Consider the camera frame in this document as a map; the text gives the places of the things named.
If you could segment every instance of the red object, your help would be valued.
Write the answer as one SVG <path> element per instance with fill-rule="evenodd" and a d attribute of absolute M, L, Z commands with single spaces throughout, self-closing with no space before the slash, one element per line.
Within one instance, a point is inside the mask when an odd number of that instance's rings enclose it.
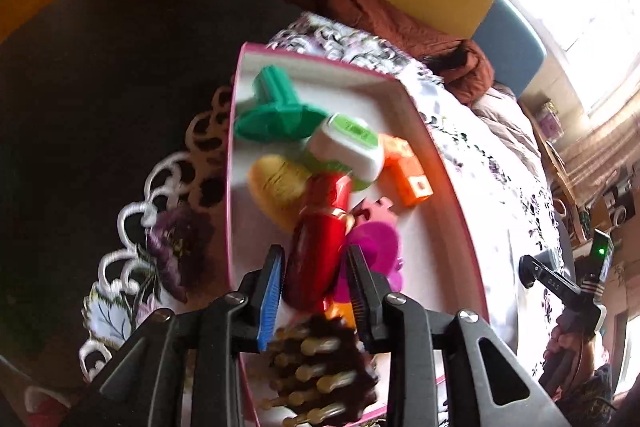
<path fill-rule="evenodd" d="M 304 312 L 322 312 L 322 301 L 340 269 L 351 179 L 322 172 L 306 182 L 305 207 L 291 243 L 282 298 Z"/>
<path fill-rule="evenodd" d="M 52 397 L 47 397 L 38 406 L 35 413 L 27 415 L 29 427 L 58 427 L 69 412 L 64 405 Z"/>

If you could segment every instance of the floral tablecloth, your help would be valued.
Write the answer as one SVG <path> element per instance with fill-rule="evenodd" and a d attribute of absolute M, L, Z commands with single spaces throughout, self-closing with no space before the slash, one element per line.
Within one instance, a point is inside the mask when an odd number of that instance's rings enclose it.
<path fill-rule="evenodd" d="M 561 309 L 559 301 L 539 285 L 524 295 L 514 266 L 520 256 L 546 248 L 562 266 L 546 188 L 443 88 L 439 77 L 383 39 L 306 14 L 268 45 L 343 60 L 391 74 L 404 84 L 460 200 L 485 283 L 490 322 L 509 344 L 518 344 L 521 362 L 535 375 Z M 206 259 L 225 258 L 224 194 L 220 188 L 216 197 L 206 198 L 202 187 L 209 182 L 224 186 L 229 92 L 228 87 L 216 91 L 211 110 L 196 115 L 188 126 L 185 150 L 151 169 L 141 200 L 125 204 L 114 224 L 122 248 L 103 256 L 97 280 L 82 306 L 88 339 L 79 358 L 87 381 L 155 309 L 202 308 L 215 292 L 225 291 L 226 276 L 205 292 L 200 290 L 207 282 L 198 276 L 207 272 Z M 511 316 L 492 313 L 505 308 L 504 304 L 492 306 L 505 298 L 518 302 Z M 522 317 L 526 317 L 526 338 L 518 334 L 518 328 L 524 327 Z"/>

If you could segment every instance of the green label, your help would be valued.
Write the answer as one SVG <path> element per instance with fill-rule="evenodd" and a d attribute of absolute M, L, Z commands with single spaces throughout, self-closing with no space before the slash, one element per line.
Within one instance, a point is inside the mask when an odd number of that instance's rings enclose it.
<path fill-rule="evenodd" d="M 368 149 L 374 149 L 378 146 L 378 135 L 376 133 L 357 124 L 343 114 L 336 114 L 331 119 L 330 125 L 345 136 L 360 142 Z"/>

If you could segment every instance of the window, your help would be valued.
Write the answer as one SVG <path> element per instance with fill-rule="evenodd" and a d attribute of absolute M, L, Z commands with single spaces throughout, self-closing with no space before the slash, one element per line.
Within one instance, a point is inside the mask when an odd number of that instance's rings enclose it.
<path fill-rule="evenodd" d="M 626 324 L 625 354 L 622 357 L 620 379 L 615 389 L 617 393 L 624 393 L 631 389 L 640 373 L 640 317 L 630 320 Z"/>
<path fill-rule="evenodd" d="M 591 112 L 635 70 L 640 0 L 514 0 Z"/>

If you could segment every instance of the red toy bottle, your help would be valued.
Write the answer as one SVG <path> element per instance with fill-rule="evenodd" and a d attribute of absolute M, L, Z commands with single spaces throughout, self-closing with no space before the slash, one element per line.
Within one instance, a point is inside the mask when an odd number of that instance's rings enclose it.
<path fill-rule="evenodd" d="M 323 311 L 340 268 L 350 193 L 351 179 L 340 172 L 315 174 L 306 182 L 282 290 L 284 301 L 299 311 Z"/>

